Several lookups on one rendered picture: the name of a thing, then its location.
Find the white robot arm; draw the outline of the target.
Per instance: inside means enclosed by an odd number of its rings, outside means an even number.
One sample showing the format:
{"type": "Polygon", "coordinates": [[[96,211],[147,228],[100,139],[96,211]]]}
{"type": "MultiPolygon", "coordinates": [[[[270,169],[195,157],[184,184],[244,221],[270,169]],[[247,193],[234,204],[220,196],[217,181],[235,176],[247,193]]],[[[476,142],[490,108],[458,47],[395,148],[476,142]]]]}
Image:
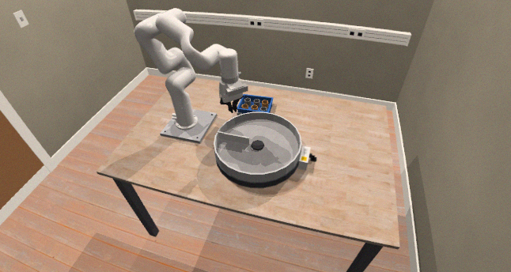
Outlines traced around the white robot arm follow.
{"type": "Polygon", "coordinates": [[[238,72],[236,51],[214,44],[205,51],[198,52],[190,44],[194,32],[185,25],[186,20],[182,10],[171,9],[145,19],[134,29],[136,40],[162,74],[178,68],[166,79],[165,86],[176,113],[172,113],[172,119],[176,120],[176,126],[181,130],[191,129],[198,122],[192,111],[190,97],[184,91],[196,79],[191,64],[200,70],[210,70],[220,63],[221,81],[229,87],[226,89],[228,97],[248,91],[248,86],[239,81],[241,72],[238,72]],[[167,51],[159,40],[154,39],[161,33],[177,42],[182,50],[174,47],[167,51]]]}

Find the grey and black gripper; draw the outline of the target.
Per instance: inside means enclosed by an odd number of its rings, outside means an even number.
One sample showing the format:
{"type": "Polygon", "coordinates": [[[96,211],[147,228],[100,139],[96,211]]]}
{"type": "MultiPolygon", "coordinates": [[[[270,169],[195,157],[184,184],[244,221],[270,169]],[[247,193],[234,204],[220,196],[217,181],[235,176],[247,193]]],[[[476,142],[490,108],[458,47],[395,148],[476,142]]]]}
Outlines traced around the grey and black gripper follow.
{"type": "Polygon", "coordinates": [[[228,105],[229,111],[231,111],[231,113],[233,113],[233,110],[237,111],[237,104],[238,104],[239,100],[242,99],[244,96],[243,96],[243,93],[239,93],[237,95],[228,97],[226,94],[226,91],[225,91],[225,89],[227,89],[227,88],[228,88],[228,86],[220,80],[220,82],[219,82],[219,96],[221,99],[220,104],[228,105]],[[233,101],[232,102],[233,106],[231,105],[231,101],[233,101]]]}

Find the blue crate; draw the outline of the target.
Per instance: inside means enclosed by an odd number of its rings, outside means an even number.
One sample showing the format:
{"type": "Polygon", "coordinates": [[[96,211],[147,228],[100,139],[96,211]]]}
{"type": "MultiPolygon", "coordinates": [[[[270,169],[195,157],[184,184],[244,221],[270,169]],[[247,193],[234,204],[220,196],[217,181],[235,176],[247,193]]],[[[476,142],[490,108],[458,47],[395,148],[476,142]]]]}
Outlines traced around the blue crate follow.
{"type": "Polygon", "coordinates": [[[268,113],[271,112],[273,97],[254,96],[254,95],[248,95],[248,94],[243,94],[243,96],[244,97],[240,100],[240,103],[238,104],[238,107],[237,107],[237,110],[238,110],[239,113],[244,114],[244,113],[249,113],[249,112],[262,112],[262,111],[260,111],[260,108],[262,107],[262,101],[263,100],[267,100],[268,101],[267,111],[263,111],[263,112],[268,112],[268,113]],[[244,99],[245,98],[250,98],[251,99],[251,106],[249,106],[248,109],[242,108],[242,105],[244,104],[244,99]],[[259,99],[260,100],[260,106],[258,107],[258,110],[252,110],[252,105],[254,105],[254,100],[255,99],[259,99]]]}

